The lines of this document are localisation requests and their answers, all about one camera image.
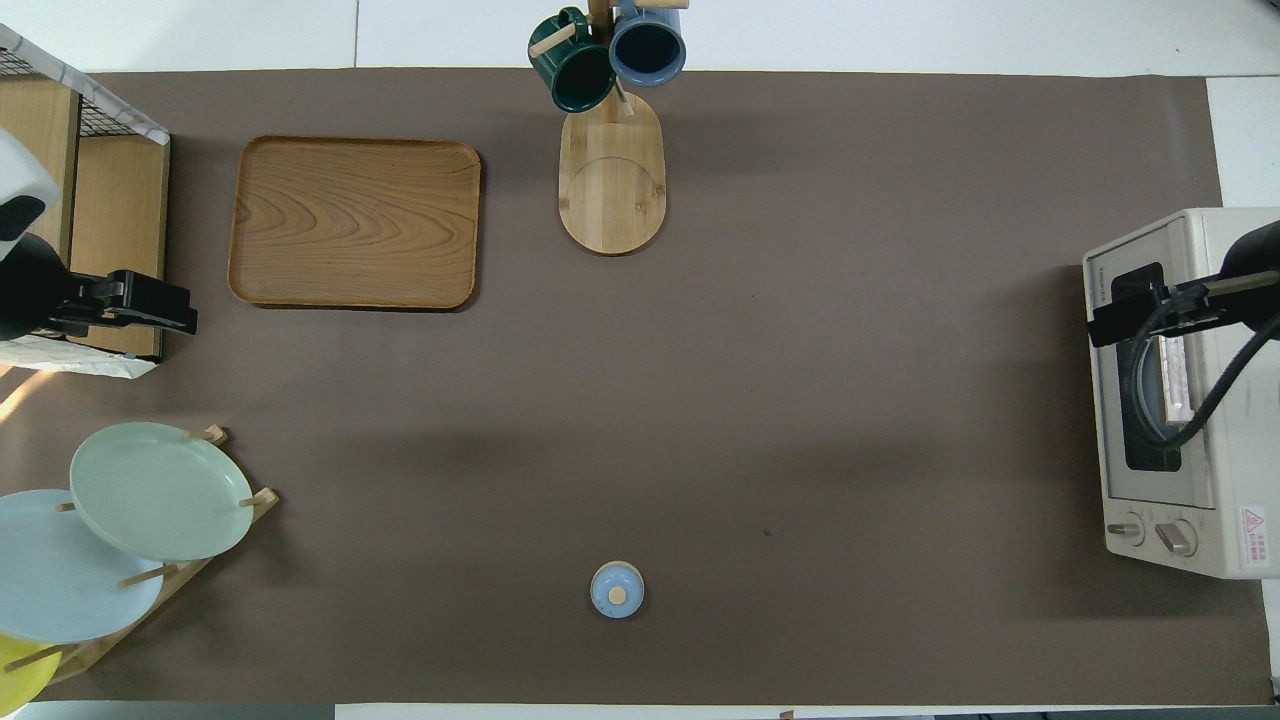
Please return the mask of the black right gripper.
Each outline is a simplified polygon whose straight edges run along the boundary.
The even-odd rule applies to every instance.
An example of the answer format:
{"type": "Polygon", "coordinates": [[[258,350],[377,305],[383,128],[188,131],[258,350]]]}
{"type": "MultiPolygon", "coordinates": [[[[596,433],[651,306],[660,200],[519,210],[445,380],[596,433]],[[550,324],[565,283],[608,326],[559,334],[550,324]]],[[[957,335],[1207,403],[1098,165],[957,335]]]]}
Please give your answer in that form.
{"type": "Polygon", "coordinates": [[[1100,348],[1147,334],[1178,337],[1243,324],[1266,340],[1280,329],[1265,327],[1280,314],[1280,220],[1235,240],[1219,272],[1179,284],[1146,282],[1093,311],[1091,343],[1100,348]]]}

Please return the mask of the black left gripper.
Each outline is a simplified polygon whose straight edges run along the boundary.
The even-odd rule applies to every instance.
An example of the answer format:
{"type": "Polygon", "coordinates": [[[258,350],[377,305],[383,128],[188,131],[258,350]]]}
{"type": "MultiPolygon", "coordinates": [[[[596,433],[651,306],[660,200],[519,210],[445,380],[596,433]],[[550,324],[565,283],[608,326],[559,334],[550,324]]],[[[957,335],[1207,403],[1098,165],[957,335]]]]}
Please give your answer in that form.
{"type": "Polygon", "coordinates": [[[196,334],[191,292],[120,269],[106,275],[70,272],[54,249],[24,233],[0,260],[0,341],[38,331],[86,337],[91,327],[142,325],[196,334]]]}

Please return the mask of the toaster oven glass door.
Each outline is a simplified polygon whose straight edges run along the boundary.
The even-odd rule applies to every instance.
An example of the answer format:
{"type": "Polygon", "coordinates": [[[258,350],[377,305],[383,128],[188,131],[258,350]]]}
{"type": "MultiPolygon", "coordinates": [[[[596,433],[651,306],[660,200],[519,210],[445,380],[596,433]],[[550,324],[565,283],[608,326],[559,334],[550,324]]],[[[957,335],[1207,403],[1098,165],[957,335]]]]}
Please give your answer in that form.
{"type": "MultiPolygon", "coordinates": [[[[1180,211],[1096,249],[1083,261],[1085,307],[1093,311],[1146,282],[1179,284],[1219,270],[1221,255],[1204,238],[1204,214],[1180,211]]],[[[1193,416],[1225,363],[1211,332],[1164,337],[1164,406],[1169,437],[1193,416]]],[[[1142,433],[1135,393],[1137,355],[1147,342],[1124,341],[1091,351],[1094,409],[1107,498],[1215,509],[1206,429],[1179,448],[1157,448],[1142,433]]]]}

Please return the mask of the cream toaster oven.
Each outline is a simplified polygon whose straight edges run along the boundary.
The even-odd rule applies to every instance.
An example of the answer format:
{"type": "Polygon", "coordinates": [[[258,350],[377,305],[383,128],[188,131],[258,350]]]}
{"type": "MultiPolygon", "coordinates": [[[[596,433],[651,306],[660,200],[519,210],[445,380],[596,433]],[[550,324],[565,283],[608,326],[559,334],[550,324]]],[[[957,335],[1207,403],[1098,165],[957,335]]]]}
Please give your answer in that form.
{"type": "MultiPolygon", "coordinates": [[[[1221,263],[1240,236],[1280,220],[1280,208],[1180,211],[1194,210],[1204,214],[1204,238],[1221,263]]],[[[1157,448],[1179,448],[1206,429],[1217,505],[1192,509],[1105,497],[1094,410],[1105,543],[1121,556],[1207,577],[1280,578],[1280,340],[1266,340],[1243,324],[1208,332],[1225,365],[1194,416],[1165,441],[1152,442],[1144,421],[1140,430],[1157,448]]]]}

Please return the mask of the pale green plate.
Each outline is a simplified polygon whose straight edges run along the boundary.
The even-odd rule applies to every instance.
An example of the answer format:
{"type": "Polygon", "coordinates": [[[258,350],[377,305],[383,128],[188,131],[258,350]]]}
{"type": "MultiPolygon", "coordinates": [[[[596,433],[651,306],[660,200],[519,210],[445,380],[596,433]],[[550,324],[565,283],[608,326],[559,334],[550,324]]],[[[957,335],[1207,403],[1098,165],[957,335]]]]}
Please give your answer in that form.
{"type": "Polygon", "coordinates": [[[252,489],[218,446],[178,427],[131,421],[84,439],[69,468],[76,512],[113,547],[193,562],[237,546],[253,524],[252,489]]]}

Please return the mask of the light blue racked plate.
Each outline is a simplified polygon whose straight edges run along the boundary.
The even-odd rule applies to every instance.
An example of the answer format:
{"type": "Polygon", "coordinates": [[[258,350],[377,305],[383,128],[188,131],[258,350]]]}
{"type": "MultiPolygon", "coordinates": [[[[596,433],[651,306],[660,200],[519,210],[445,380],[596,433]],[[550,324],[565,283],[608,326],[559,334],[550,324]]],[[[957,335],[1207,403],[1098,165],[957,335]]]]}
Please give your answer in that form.
{"type": "Polygon", "coordinates": [[[160,577],[120,583],[159,562],[100,538],[64,489],[0,497],[0,634],[46,644],[93,641],[137,623],[155,603],[160,577]]]}

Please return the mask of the wooden plate rack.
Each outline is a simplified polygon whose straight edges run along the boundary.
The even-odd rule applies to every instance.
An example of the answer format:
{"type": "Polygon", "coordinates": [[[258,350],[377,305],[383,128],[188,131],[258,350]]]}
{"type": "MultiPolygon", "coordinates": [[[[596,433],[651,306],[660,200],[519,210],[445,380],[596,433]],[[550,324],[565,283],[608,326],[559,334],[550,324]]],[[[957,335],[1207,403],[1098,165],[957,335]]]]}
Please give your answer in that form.
{"type": "MultiPolygon", "coordinates": [[[[223,448],[223,443],[227,439],[227,432],[219,425],[211,425],[205,430],[193,432],[186,430],[188,437],[196,437],[200,439],[206,439],[212,445],[218,446],[229,457],[230,455],[223,448]]],[[[244,501],[244,505],[253,510],[253,524],[265,516],[271,509],[278,505],[278,495],[269,488],[255,489],[251,484],[252,496],[244,501]]],[[[64,489],[69,492],[69,471],[68,471],[68,487],[64,489]]],[[[63,511],[74,510],[70,502],[60,506],[63,511]]],[[[93,641],[86,641],[74,644],[60,644],[61,647],[61,660],[59,662],[58,670],[52,675],[54,680],[60,680],[67,676],[74,676],[84,673],[88,667],[96,664],[106,652],[115,647],[120,641],[123,641],[128,634],[131,634],[140,624],[154,615],[164,603],[166,603],[184,584],[191,582],[197,574],[200,574],[215,557],[198,560],[193,562],[159,562],[159,568],[152,571],[146,571],[137,577],[131,577],[124,579],[120,584],[123,587],[134,585],[151,577],[160,577],[163,579],[163,587],[160,589],[159,597],[156,598],[154,606],[132,625],[115,632],[110,635],[105,635],[93,641]]]]}

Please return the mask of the rectangular wooden tray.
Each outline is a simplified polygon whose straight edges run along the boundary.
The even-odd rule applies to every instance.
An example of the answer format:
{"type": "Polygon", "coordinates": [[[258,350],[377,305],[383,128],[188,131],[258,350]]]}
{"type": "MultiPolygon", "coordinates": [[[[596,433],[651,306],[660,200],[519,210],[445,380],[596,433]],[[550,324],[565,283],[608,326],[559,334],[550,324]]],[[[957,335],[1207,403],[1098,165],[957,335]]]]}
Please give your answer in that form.
{"type": "Polygon", "coordinates": [[[265,135],[236,176],[227,283],[260,307],[454,311],[477,282],[468,143],[265,135]]]}

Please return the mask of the brown table mat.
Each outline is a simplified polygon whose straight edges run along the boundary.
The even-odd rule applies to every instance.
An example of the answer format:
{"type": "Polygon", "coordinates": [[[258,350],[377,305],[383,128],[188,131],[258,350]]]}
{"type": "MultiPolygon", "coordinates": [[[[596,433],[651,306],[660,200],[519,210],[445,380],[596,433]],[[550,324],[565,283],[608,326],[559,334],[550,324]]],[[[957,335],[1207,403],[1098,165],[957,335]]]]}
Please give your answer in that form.
{"type": "Polygon", "coordinates": [[[1221,202],[1202,78],[687,73],[646,94],[669,205],[626,258],[564,233],[529,68],[102,82],[173,135],[198,333],[136,380],[0,375],[0,492],[151,420],[223,424],[282,501],[49,700],[1270,701],[1260,584],[1103,541],[1082,256],[1221,202]],[[463,309],[239,301],[265,135],[474,146],[463,309]]]}

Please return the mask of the yellow plate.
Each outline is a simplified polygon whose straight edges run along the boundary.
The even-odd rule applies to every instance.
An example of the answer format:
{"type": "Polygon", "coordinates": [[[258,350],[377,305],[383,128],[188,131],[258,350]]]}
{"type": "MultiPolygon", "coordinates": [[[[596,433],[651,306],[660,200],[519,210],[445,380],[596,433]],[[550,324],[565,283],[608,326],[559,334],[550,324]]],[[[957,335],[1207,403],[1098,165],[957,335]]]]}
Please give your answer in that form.
{"type": "Polygon", "coordinates": [[[60,660],[59,644],[0,634],[0,717],[31,702],[50,683],[60,660]]]}

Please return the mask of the wooden mug tree stand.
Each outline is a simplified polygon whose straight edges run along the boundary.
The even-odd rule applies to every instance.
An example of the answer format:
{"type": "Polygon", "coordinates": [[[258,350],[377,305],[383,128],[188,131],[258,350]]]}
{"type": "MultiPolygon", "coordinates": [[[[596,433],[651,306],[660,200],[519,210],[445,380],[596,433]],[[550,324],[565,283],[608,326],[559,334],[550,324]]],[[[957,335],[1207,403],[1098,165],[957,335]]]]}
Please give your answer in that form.
{"type": "MultiPolygon", "coordinates": [[[[588,0],[581,12],[609,55],[616,0],[588,0]]],[[[660,120],[630,86],[614,72],[608,96],[588,111],[566,113],[561,132],[562,225],[575,242],[603,256],[627,255],[649,243],[667,211],[660,120]]]]}

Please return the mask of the blue mug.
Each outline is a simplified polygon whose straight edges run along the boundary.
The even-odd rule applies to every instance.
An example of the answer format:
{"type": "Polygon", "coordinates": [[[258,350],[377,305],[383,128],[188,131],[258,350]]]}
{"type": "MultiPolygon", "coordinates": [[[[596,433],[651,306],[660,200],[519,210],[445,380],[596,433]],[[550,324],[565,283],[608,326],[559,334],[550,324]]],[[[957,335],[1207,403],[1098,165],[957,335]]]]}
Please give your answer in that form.
{"type": "Polygon", "coordinates": [[[616,0],[616,6],[609,45],[616,74],[639,87],[673,81],[687,58],[680,14],[689,0],[616,0]]]}

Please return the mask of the dark green mug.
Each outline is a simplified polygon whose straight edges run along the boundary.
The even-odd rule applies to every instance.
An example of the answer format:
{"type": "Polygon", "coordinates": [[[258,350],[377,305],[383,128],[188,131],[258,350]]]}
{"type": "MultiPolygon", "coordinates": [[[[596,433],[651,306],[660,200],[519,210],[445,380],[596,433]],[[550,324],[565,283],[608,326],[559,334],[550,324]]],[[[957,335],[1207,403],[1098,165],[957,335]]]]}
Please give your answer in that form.
{"type": "Polygon", "coordinates": [[[595,108],[614,87],[608,50],[576,6],[562,8],[531,32],[527,58],[553,104],[564,113],[595,108]]]}

